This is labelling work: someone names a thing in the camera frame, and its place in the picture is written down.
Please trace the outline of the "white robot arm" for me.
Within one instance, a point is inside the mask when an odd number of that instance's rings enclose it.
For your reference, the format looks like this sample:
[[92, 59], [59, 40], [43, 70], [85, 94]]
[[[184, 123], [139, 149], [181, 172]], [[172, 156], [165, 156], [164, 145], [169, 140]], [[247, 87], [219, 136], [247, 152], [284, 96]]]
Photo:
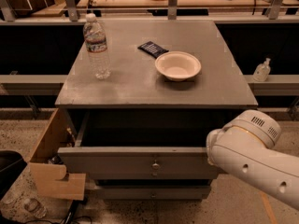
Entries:
[[274, 150], [278, 123], [246, 110], [206, 137], [208, 162], [288, 206], [299, 209], [299, 158]]

